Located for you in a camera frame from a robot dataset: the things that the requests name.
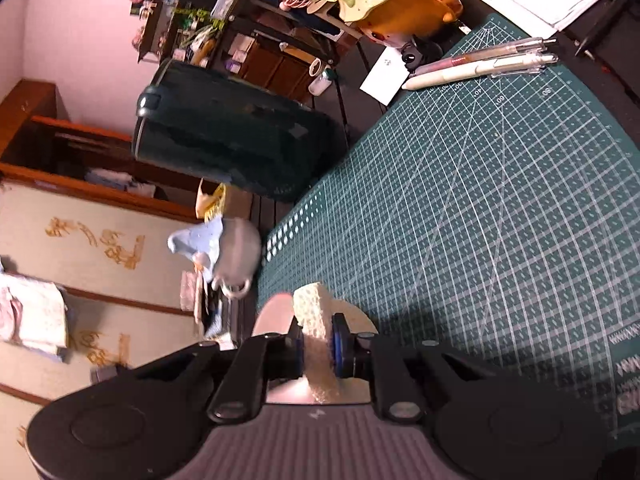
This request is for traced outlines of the white bowl red rim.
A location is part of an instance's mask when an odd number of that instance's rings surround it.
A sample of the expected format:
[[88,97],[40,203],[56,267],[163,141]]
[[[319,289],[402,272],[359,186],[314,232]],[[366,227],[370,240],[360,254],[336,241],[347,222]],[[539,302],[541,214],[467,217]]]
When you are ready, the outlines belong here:
[[[338,312],[343,312],[353,330],[375,330],[372,322],[356,307],[343,300],[335,300]],[[293,321],[293,296],[279,292],[272,296],[262,308],[253,328],[253,336],[266,333],[285,334]],[[334,392],[320,391],[308,382],[306,376],[268,387],[267,402],[272,404],[349,404],[371,401],[368,384],[362,379],[339,379]]]

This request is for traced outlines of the beige oval sponge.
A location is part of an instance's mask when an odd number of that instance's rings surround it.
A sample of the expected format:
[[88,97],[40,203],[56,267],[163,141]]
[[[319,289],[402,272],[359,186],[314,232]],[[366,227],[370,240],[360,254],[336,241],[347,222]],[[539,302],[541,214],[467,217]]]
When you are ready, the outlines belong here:
[[336,299],[319,282],[293,292],[293,310],[304,335],[304,377],[319,404],[369,403],[370,388],[359,378],[338,378],[333,370],[332,316],[341,313],[352,333],[377,333],[370,318],[358,307]]

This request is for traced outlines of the blue hat white teapot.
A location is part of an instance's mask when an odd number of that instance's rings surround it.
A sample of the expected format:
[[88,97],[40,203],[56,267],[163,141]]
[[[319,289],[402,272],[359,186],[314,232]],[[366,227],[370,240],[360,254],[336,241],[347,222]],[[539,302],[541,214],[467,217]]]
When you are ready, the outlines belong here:
[[258,229],[248,220],[216,214],[209,221],[173,232],[167,246],[202,268],[213,290],[229,299],[242,299],[252,288],[262,258]]

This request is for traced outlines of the white card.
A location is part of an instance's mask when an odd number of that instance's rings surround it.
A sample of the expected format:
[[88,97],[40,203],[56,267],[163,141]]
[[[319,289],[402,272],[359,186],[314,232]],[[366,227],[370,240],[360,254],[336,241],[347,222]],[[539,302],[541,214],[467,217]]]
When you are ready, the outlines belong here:
[[398,50],[386,47],[364,78],[360,90],[380,104],[392,102],[409,76],[405,62]]

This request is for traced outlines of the white pen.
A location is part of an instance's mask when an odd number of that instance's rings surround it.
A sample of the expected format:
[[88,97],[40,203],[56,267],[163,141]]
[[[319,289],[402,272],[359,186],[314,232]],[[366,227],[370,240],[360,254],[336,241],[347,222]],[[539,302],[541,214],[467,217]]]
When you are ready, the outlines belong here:
[[480,77],[498,77],[505,74],[536,74],[547,65],[558,61],[559,58],[553,53],[525,53],[505,58],[493,58],[492,60],[466,63],[411,77],[401,86],[401,89],[420,90],[443,84],[453,84],[458,81]]

